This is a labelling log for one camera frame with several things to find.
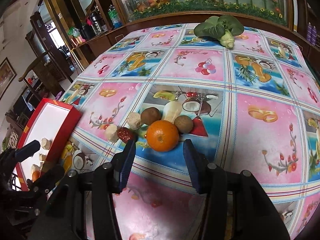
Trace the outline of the green leafy vegetable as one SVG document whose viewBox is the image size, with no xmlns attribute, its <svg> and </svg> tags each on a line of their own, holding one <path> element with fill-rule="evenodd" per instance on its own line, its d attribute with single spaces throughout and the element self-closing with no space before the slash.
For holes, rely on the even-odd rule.
<svg viewBox="0 0 320 240">
<path fill-rule="evenodd" d="M 232 15 L 211 16 L 194 28 L 195 36 L 218 40 L 228 49 L 234 47 L 235 37 L 243 32 L 244 26 Z"/>
</svg>

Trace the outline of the orange tangerine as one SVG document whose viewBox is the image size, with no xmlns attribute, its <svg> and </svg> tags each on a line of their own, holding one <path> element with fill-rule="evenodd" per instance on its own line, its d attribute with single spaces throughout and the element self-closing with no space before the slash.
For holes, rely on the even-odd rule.
<svg viewBox="0 0 320 240">
<path fill-rule="evenodd" d="M 41 171 L 35 170 L 32 174 L 32 181 L 35 182 L 36 180 L 38 180 L 40 175 L 41 175 Z"/>
<path fill-rule="evenodd" d="M 180 139 L 177 127 L 169 121 L 158 120 L 147 129 L 146 141 L 157 152 L 168 152 L 174 149 Z"/>
</svg>

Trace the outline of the green plastic bottle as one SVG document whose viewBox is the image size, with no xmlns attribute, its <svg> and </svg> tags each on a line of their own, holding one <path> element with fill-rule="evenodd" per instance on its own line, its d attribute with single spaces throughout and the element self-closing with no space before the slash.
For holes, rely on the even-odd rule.
<svg viewBox="0 0 320 240">
<path fill-rule="evenodd" d="M 110 5 L 109 9 L 108 9 L 108 15 L 112 21 L 112 24 L 115 28 L 119 28 L 122 26 L 121 20 L 119 18 L 119 15 L 116 11 L 116 8 L 114 7 L 114 5 Z"/>
</svg>

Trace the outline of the red jujube date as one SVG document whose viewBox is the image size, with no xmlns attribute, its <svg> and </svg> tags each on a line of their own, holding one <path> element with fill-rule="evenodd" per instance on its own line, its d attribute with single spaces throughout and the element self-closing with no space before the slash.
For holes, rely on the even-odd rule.
<svg viewBox="0 0 320 240">
<path fill-rule="evenodd" d="M 128 143 L 130 140 L 135 141 L 135 134 L 127 127 L 121 127 L 117 130 L 117 136 L 123 143 Z"/>
</svg>

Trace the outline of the brown round fruit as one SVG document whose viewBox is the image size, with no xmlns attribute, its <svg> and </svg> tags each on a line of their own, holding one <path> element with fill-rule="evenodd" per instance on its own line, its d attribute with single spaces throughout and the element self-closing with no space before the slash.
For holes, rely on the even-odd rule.
<svg viewBox="0 0 320 240">
<path fill-rule="evenodd" d="M 191 118 L 186 115 L 178 116 L 174 121 L 174 125 L 177 127 L 180 133 L 189 133 L 194 126 Z"/>
<path fill-rule="evenodd" d="M 157 108 L 149 107 L 142 111 L 140 118 L 143 124 L 151 125 L 152 123 L 161 120 L 162 115 Z"/>
</svg>

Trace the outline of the red gift box lid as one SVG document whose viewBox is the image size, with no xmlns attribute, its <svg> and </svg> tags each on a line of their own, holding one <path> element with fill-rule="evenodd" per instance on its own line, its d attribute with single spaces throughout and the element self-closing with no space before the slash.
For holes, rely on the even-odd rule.
<svg viewBox="0 0 320 240">
<path fill-rule="evenodd" d="M 50 141 L 50 149 L 40 148 L 32 157 L 16 165 L 22 191 L 28 191 L 27 180 L 32 178 L 32 166 L 40 166 L 40 154 L 46 155 L 41 169 L 42 174 L 59 161 L 81 116 L 82 113 L 79 110 L 66 103 L 51 99 L 41 100 L 25 126 L 17 148 L 22 148 L 34 140 L 41 142 L 44 138 Z"/>
</svg>

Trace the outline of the fruit pattern tablecloth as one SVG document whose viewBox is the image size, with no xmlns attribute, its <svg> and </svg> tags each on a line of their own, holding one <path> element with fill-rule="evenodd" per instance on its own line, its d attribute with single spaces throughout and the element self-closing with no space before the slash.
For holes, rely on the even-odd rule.
<svg viewBox="0 0 320 240">
<path fill-rule="evenodd" d="M 226 171 L 249 170 L 296 239 L 319 207 L 319 84 L 298 45 L 247 27 L 226 49 L 194 35 L 195 24 L 129 33 L 100 54 L 61 101 L 82 118 L 62 154 L 67 168 L 89 172 L 125 144 L 105 138 L 110 124 L 149 107 L 163 120 L 180 115 L 180 136 Z M 133 130 L 136 157 L 127 187 L 113 201 L 123 239 L 195 239 L 204 197 L 192 187 L 183 144 L 157 152 L 148 125 Z"/>
</svg>

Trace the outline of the framed wall painting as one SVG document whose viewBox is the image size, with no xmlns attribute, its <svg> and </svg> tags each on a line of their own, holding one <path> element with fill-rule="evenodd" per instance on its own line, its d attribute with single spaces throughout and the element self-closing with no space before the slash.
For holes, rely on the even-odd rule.
<svg viewBox="0 0 320 240">
<path fill-rule="evenodd" d="M 17 73 L 6 57 L 0 66 L 0 99 L 3 97 L 5 91 L 16 77 Z"/>
</svg>

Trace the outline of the purple bottle pair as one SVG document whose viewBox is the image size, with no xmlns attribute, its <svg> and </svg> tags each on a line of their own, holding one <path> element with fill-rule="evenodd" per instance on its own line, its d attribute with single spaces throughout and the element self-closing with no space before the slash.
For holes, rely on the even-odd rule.
<svg viewBox="0 0 320 240">
<path fill-rule="evenodd" d="M 317 39 L 317 29 L 315 26 L 312 26 L 311 23 L 308 23 L 307 27 L 307 34 L 306 39 L 308 42 L 310 42 L 313 46 L 316 44 Z"/>
</svg>

